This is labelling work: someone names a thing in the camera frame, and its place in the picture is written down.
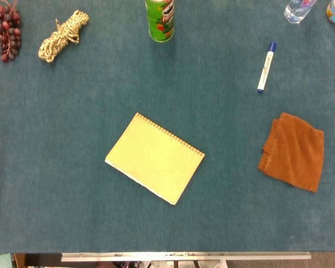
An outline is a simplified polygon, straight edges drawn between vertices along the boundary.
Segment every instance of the green can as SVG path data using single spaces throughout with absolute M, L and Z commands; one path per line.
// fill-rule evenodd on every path
M 174 0 L 145 0 L 149 34 L 156 42 L 166 42 L 174 34 Z

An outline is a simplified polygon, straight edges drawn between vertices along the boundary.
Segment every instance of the yellow notebook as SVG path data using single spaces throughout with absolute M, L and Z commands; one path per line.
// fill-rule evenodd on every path
M 136 113 L 106 163 L 175 205 L 204 153 Z

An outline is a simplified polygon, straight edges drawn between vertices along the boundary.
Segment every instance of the brown towel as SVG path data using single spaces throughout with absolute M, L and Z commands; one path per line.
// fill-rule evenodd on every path
M 282 113 L 273 120 L 258 168 L 275 179 L 316 192 L 323 160 L 324 132 Z

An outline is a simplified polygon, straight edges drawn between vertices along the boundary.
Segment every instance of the marker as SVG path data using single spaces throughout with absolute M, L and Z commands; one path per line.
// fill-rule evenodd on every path
M 272 63 L 273 54 L 274 54 L 274 51 L 275 51 L 276 48 L 277 48 L 277 43 L 274 42 L 274 41 L 270 42 L 266 62 L 264 63 L 261 79 L 259 80 L 259 84 L 258 84 L 258 87 L 257 87 L 257 92 L 258 93 L 263 93 L 264 86 L 266 84 L 268 73 L 269 73 L 270 64 Z

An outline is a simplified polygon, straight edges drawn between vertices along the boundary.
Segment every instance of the rope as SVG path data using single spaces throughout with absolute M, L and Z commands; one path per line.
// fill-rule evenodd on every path
M 68 41 L 79 43 L 79 29 L 86 25 L 89 16 L 79 10 L 62 25 L 56 19 L 57 31 L 53 32 L 50 38 L 44 40 L 39 49 L 39 57 L 51 63 L 61 50 L 68 45 Z

